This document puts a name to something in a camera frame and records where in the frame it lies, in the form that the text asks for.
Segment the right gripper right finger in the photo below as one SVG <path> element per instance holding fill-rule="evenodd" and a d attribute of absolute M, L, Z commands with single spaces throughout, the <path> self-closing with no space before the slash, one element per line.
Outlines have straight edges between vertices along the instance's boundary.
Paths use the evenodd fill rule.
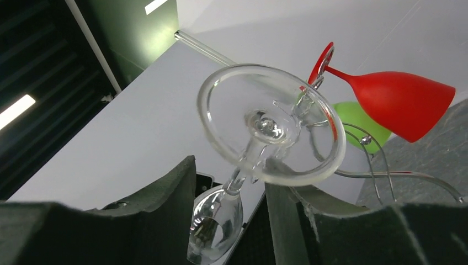
<path fill-rule="evenodd" d="M 315 186 L 267 184 L 277 264 L 466 264 L 466 204 L 368 209 Z"/>

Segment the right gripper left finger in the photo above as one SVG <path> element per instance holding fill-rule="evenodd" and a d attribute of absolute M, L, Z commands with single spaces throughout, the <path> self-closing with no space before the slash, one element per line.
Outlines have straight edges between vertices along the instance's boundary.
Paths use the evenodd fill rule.
<path fill-rule="evenodd" d="M 104 209 L 1 204 L 2 264 L 187 264 L 194 156 Z"/>

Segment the clear wine glass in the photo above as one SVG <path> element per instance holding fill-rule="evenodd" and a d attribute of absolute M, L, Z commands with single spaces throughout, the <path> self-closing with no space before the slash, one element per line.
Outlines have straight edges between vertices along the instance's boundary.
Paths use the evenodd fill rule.
<path fill-rule="evenodd" d="M 302 187 L 328 178 L 346 151 L 343 123 L 312 83 L 253 63 L 211 74 L 197 96 L 198 115 L 212 148 L 234 165 L 231 177 L 194 202 L 187 259 L 213 264 L 243 226 L 246 180 Z"/>

